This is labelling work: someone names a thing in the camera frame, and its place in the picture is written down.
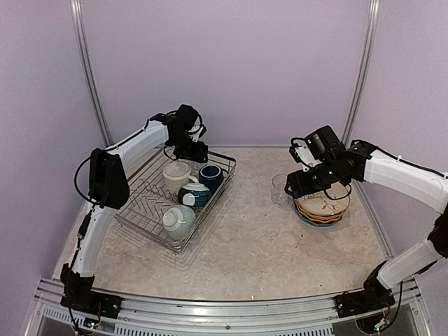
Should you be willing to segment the cream bird pattern plate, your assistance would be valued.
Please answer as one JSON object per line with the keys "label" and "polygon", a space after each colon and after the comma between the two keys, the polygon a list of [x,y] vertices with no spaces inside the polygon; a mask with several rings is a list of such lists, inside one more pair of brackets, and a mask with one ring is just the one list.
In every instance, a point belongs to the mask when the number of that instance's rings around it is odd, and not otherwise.
{"label": "cream bird pattern plate", "polygon": [[325,191],[306,195],[298,199],[302,209],[318,216],[330,216],[344,212],[350,204],[349,189],[334,183]]}

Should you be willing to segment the yellow dotted plate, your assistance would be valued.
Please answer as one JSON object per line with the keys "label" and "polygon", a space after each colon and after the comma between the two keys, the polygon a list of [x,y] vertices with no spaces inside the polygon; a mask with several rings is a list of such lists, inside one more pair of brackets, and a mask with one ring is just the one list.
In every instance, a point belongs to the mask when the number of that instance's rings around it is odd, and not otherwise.
{"label": "yellow dotted plate", "polygon": [[307,213],[318,216],[331,216],[347,211],[347,206],[343,207],[320,198],[312,199],[311,202],[295,199],[294,202],[298,202]]}
{"label": "yellow dotted plate", "polygon": [[318,216],[307,213],[298,202],[294,203],[294,210],[296,214],[300,217],[302,221],[307,224],[310,224],[314,227],[326,228],[331,227],[337,222],[341,221],[344,216],[344,212],[337,213],[331,216]]}

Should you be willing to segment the clear glass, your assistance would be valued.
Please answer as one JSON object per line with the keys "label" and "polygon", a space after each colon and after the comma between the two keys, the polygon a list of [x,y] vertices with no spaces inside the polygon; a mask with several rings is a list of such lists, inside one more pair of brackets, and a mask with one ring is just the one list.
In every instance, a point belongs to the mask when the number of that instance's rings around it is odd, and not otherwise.
{"label": "clear glass", "polygon": [[285,193],[286,175],[277,174],[271,180],[271,201],[279,208],[287,208],[291,205],[291,198]]}

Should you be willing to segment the blue dotted plate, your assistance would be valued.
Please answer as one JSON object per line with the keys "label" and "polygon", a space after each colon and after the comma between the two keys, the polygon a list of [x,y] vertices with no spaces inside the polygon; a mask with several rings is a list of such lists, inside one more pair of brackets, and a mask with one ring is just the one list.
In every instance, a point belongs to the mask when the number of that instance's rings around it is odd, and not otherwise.
{"label": "blue dotted plate", "polygon": [[297,216],[303,223],[306,223],[309,226],[312,226],[314,228],[331,228],[343,219],[343,217],[341,217],[340,219],[331,221],[330,223],[315,223],[312,220],[309,220],[308,218],[306,218],[303,214],[301,214],[297,207],[294,208],[294,212],[297,214]]}

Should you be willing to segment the navy white bowl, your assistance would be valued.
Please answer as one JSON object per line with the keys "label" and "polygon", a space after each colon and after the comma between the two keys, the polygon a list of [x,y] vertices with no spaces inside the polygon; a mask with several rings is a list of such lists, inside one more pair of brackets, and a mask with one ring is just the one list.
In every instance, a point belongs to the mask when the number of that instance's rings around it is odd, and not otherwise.
{"label": "navy white bowl", "polygon": [[202,183],[187,183],[177,195],[177,202],[189,207],[205,207],[211,199],[211,191]]}

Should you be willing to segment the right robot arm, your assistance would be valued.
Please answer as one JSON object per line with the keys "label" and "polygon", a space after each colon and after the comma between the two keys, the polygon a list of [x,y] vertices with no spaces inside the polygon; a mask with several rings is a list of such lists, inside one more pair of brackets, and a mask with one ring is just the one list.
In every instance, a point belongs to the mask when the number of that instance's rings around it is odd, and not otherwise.
{"label": "right robot arm", "polygon": [[426,236],[376,267],[363,284],[358,305],[372,311],[401,281],[447,258],[447,174],[394,155],[369,141],[346,146],[325,125],[307,136],[290,138],[289,153],[300,168],[286,177],[294,199],[327,193],[336,183],[365,183],[396,193],[434,213]]}

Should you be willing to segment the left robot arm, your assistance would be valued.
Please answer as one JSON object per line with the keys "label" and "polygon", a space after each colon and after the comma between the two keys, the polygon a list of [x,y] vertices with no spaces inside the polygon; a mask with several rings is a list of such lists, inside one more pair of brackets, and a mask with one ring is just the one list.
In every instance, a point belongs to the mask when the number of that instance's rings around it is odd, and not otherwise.
{"label": "left robot arm", "polygon": [[105,149],[96,148],[83,163],[89,166],[88,192],[81,197],[89,204],[77,233],[77,241],[60,279],[71,288],[71,301],[85,312],[98,304],[92,284],[99,248],[117,210],[130,197],[126,171],[154,148],[171,147],[174,157],[198,163],[207,161],[208,147],[201,141],[206,132],[202,116],[182,104],[168,113],[158,113],[144,126]]}

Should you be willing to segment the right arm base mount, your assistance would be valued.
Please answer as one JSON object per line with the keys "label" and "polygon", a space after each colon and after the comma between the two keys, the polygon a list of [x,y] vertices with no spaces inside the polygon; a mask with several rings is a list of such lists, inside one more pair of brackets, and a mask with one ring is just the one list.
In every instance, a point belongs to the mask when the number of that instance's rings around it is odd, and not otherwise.
{"label": "right arm base mount", "polygon": [[339,318],[355,316],[393,306],[396,301],[390,288],[376,278],[369,278],[362,290],[343,292],[334,299]]}

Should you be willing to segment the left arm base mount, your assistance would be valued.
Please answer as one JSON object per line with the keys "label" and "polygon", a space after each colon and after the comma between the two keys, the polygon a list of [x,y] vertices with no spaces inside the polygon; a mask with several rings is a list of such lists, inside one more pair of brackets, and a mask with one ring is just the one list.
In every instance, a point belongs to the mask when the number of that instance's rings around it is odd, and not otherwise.
{"label": "left arm base mount", "polygon": [[117,319],[123,299],[118,295],[94,291],[94,276],[83,277],[67,269],[61,280],[64,284],[62,306],[99,317]]}

